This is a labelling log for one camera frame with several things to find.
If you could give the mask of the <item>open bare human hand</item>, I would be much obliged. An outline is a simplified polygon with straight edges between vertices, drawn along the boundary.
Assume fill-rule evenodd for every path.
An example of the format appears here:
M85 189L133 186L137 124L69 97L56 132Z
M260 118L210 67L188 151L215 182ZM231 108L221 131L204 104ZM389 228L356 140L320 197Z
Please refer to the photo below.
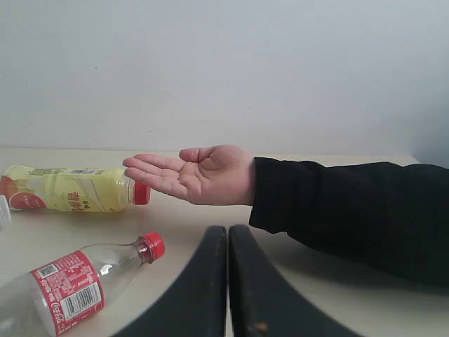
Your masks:
M137 154L123 165L129 178L191 204L253 204L255 158L235 145L184 149L177 159Z

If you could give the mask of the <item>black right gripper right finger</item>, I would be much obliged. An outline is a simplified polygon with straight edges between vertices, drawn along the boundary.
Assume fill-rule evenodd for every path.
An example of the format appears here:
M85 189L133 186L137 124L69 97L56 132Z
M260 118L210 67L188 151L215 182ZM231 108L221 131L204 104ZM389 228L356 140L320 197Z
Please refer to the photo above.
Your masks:
M230 227L228 254L235 336L358 335L299 294L269 262L245 225Z

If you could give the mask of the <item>black sleeved forearm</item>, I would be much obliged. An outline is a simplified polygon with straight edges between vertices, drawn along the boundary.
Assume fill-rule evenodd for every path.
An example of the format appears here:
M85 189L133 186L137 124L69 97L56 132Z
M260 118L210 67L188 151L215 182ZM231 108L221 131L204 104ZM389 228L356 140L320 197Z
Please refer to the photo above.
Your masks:
M448 170L255 159L250 224L396 277L448 285Z

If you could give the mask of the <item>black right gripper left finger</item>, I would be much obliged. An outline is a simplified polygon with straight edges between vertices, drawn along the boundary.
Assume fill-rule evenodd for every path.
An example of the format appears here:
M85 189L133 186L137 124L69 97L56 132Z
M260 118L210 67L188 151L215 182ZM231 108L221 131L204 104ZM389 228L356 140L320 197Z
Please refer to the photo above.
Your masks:
M206 229L194 255L164 294L116 336L224 336L227 231Z

